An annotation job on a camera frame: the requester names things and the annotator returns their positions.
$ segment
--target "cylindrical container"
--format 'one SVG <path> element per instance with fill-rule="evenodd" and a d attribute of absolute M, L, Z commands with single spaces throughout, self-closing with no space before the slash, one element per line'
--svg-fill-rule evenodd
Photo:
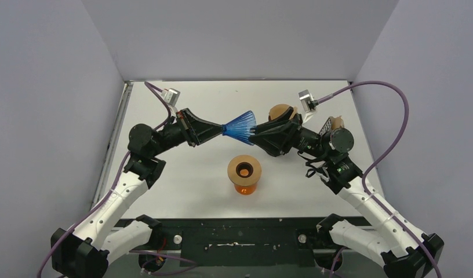
<path fill-rule="evenodd" d="M 259 161 L 250 155 L 236 156 L 228 164 L 228 178 L 240 194 L 252 194 L 257 189 L 261 175 L 262 168 Z"/>

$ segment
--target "cable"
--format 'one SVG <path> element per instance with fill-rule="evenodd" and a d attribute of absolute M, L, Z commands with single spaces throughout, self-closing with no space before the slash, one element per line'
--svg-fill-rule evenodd
<path fill-rule="evenodd" d="M 152 260 L 150 261 L 147 261 L 145 262 L 142 266 L 141 266 L 141 271 L 142 272 L 145 272 L 145 273 L 148 273 L 149 275 L 153 275 L 153 276 L 170 276 L 170 275 L 177 275 L 177 274 L 181 274 L 181 273 L 184 273 L 184 272 L 187 272 L 191 269 L 194 269 L 197 267 L 197 263 L 194 262 L 194 261 L 191 261 L 190 259 L 184 259 L 184 258 L 180 258 L 180 257 L 175 257 L 175 256 L 170 256 L 170 255 L 166 255 L 166 254 L 159 254 L 159 253 L 155 253 L 155 252 L 149 252 L 149 251 L 142 251 L 142 250 L 131 250 L 130 253 L 136 253 L 136 254 L 142 254 L 142 255 L 152 255 L 152 256 L 156 256 L 156 257 L 162 257 L 162 258 L 167 258 L 167 259 L 175 259 L 177 261 L 181 261 L 181 262 L 188 262 L 189 264 L 193 264 L 193 266 L 189 266 L 187 268 L 184 268 L 182 270 L 177 270 L 177 271 L 172 271 L 172 272 L 162 272 L 162 273 L 157 273 L 157 272 L 147 272 L 144 267 L 149 264 Z"/>
<path fill-rule="evenodd" d="M 332 99 L 333 97 L 335 97 L 336 95 L 342 93 L 342 92 L 345 92 L 347 90 L 350 90 L 352 88 L 355 88 L 355 87 L 358 87 L 358 86 L 362 86 L 362 85 L 381 85 L 381 86 L 385 86 L 385 87 L 389 87 L 390 89 L 394 90 L 397 94 L 399 94 L 399 96 L 401 97 L 402 99 L 402 102 L 404 104 L 404 119 L 402 121 L 402 126 L 401 126 L 401 129 L 399 130 L 399 133 L 397 134 L 397 136 L 395 137 L 395 140 L 394 142 L 390 145 L 390 147 L 387 148 L 387 150 L 382 154 L 380 155 L 380 157 L 378 159 L 376 159 L 373 164 L 368 167 L 368 169 L 366 169 L 364 175 L 363 175 L 363 178 L 361 179 L 361 183 L 363 184 L 363 189 L 365 190 L 365 192 L 368 194 L 368 195 L 371 195 L 372 192 L 370 191 L 370 189 L 368 189 L 368 187 L 366 186 L 366 176 L 371 172 L 371 170 L 373 170 L 392 150 L 393 148 L 397 145 L 397 143 L 399 142 L 399 140 L 401 139 L 402 135 L 404 134 L 404 131 L 406 129 L 406 126 L 407 126 L 407 120 L 409 119 L 409 103 L 407 102 L 407 97 L 405 96 L 405 94 L 403 93 L 403 91 L 401 91 L 398 87 L 390 84 L 390 83 L 387 83 L 387 82 L 383 82 L 383 81 L 363 81 L 363 82 L 358 82 L 358 83 L 354 83 L 354 84 L 351 84 L 347 87 L 344 87 L 340 90 L 338 90 L 337 92 L 334 92 L 326 97 L 322 97 L 320 98 L 319 100 L 317 100 L 317 104 L 320 104 L 320 103 L 324 103 L 325 101 L 327 100 L 330 100 Z M 388 209 L 388 207 L 383 204 L 378 198 L 376 198 L 375 195 L 372 196 L 372 199 L 385 211 L 387 212 L 387 214 L 389 215 L 393 215 L 392 211 L 390 211 Z M 392 216 L 392 219 L 397 222 L 397 224 L 399 224 L 399 226 L 402 227 L 402 229 L 404 229 L 410 237 L 412 237 L 412 239 L 419 245 L 419 247 L 421 247 L 421 249 L 423 250 L 424 254 L 426 255 L 426 257 L 428 258 L 428 260 L 430 261 L 431 265 L 433 266 L 435 272 L 436 272 L 436 276 L 438 278 L 441 278 L 441 272 L 438 268 L 438 264 L 436 263 L 435 259 L 433 258 L 433 256 L 431 255 L 431 253 L 429 252 L 429 250 L 426 248 L 426 246 L 424 246 L 424 244 L 421 242 L 421 240 L 419 240 L 417 238 L 417 236 L 414 234 L 414 232 L 412 232 L 397 216 Z"/>
<path fill-rule="evenodd" d="M 148 82 L 144 82 L 144 84 L 146 85 L 146 87 L 148 87 L 148 89 L 153 92 L 153 94 L 158 98 L 158 100 L 163 104 L 163 106 L 165 106 L 166 110 L 168 111 L 168 117 L 159 125 L 157 125 L 154 130 L 158 130 L 160 127 L 162 127 L 163 125 L 165 125 L 166 123 L 168 123 L 168 121 L 170 120 L 170 116 L 171 116 L 171 113 L 170 113 L 170 108 L 168 107 L 168 105 L 166 104 L 166 102 L 162 99 L 162 97 L 157 93 L 155 92 L 154 90 L 157 90 L 159 92 L 161 92 L 161 89 L 156 87 L 155 85 L 151 84 L 151 83 L 148 83 Z M 126 163 L 126 160 L 127 158 L 129 157 L 130 155 L 130 152 L 128 151 L 126 153 L 126 155 L 124 156 L 124 158 L 122 159 L 122 162 L 121 162 L 121 165 L 119 166 L 119 170 L 117 171 L 117 175 L 115 175 L 115 180 L 114 182 L 112 183 L 112 186 L 110 189 L 114 189 L 115 186 L 117 185 L 117 183 L 119 182 L 119 178 L 121 176 L 121 173 L 122 173 L 122 168 L 124 166 L 124 164 Z M 58 246 L 64 241 L 64 239 L 69 236 L 73 231 L 74 229 L 81 223 L 83 222 L 85 219 L 87 219 L 90 215 L 92 215 L 95 211 L 97 211 L 101 206 L 103 206 L 103 204 L 108 200 L 108 198 L 110 197 L 110 195 L 112 194 L 112 190 L 109 190 L 107 191 L 107 194 L 105 194 L 105 196 L 99 201 L 98 205 L 96 205 L 92 210 L 90 210 L 86 216 L 84 216 L 83 218 L 81 218 L 81 220 L 79 220 L 78 222 L 76 222 L 75 224 L 73 224 L 73 226 L 71 226 L 67 231 L 66 233 L 64 233 L 60 238 L 59 240 L 52 246 L 52 248 L 50 249 L 50 251 L 47 253 L 47 255 L 45 256 L 45 259 L 43 259 L 41 265 L 40 265 L 40 268 L 39 270 L 37 271 L 37 278 L 41 278 L 42 277 L 42 271 L 43 269 L 45 268 L 45 265 L 47 264 L 48 260 L 52 257 L 52 254 L 56 251 L 56 249 L 58 248 Z"/>
<path fill-rule="evenodd" d="M 334 268 L 336 267 L 336 263 L 339 260 L 339 257 L 341 255 L 341 253 L 344 251 L 344 249 L 345 249 L 345 247 L 342 246 L 341 249 L 339 249 L 339 251 L 337 252 L 336 256 L 334 257 L 334 261 L 332 261 L 332 267 L 329 270 L 330 271 L 329 278 L 334 277 L 334 275 L 337 275 L 337 276 L 341 277 L 340 275 L 335 273 Z"/>

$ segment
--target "zip tie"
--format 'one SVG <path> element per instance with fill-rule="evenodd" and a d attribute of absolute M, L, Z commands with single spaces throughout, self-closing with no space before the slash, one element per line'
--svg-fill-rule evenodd
<path fill-rule="evenodd" d="M 115 191 L 113 188 L 110 188 L 109 191 L 112 191 L 112 193 L 115 193 L 117 196 L 119 196 L 119 198 L 121 198 L 123 201 L 125 201 L 126 199 L 124 198 L 124 196 L 122 196 L 121 194 L 119 194 L 119 192 Z"/>
<path fill-rule="evenodd" d="M 355 206 L 354 209 L 357 210 L 358 207 L 364 205 L 364 204 L 366 203 L 366 201 L 368 201 L 369 199 L 371 199 L 371 198 L 373 197 L 373 195 L 375 195 L 376 193 L 378 193 L 378 192 L 376 192 L 376 191 L 372 192 L 372 193 L 371 193 L 370 195 L 368 195 L 368 197 L 366 197 L 364 200 L 361 200 L 361 202 L 359 203 L 359 205 Z"/>
<path fill-rule="evenodd" d="M 385 220 L 384 220 L 382 223 L 380 223 L 378 226 L 375 226 L 375 227 L 374 227 L 375 230 L 378 229 L 378 228 L 380 228 L 380 227 L 382 227 L 383 224 L 385 224 L 387 221 L 390 221 L 392 218 L 394 218 L 395 216 L 397 216 L 397 214 L 399 214 L 399 211 L 397 211 L 397 210 L 394 211 L 389 217 L 385 218 Z"/>

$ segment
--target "blue shuttlecock-like object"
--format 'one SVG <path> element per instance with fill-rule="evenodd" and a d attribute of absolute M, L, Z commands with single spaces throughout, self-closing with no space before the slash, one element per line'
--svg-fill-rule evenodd
<path fill-rule="evenodd" d="M 222 125 L 223 136 L 230 136 L 231 138 L 235 138 L 238 141 L 253 146 L 249 141 L 249 137 L 252 135 L 250 129 L 255 127 L 255 125 L 257 125 L 257 123 L 253 112 L 247 111 L 226 125 Z"/>

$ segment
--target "gray floor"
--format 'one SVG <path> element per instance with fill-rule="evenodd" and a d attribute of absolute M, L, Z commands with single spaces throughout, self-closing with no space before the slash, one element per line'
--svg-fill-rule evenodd
<path fill-rule="evenodd" d="M 168 272 L 179 269 L 179 263 L 168 260 L 160 271 Z M 343 278 L 385 278 L 381 267 L 373 261 L 366 259 L 355 252 L 344 253 L 344 263 L 337 271 Z M 106 278 L 124 278 L 124 277 L 148 277 L 147 274 L 140 274 L 140 268 L 137 264 L 137 255 L 125 255 L 109 266 Z M 184 278 L 260 278 L 260 277 L 285 277 L 285 278 L 317 278 L 329 277 L 329 273 L 321 272 L 321 268 L 298 268 L 294 265 L 277 266 L 253 266 L 253 267 L 200 267 L 177 276 Z"/>

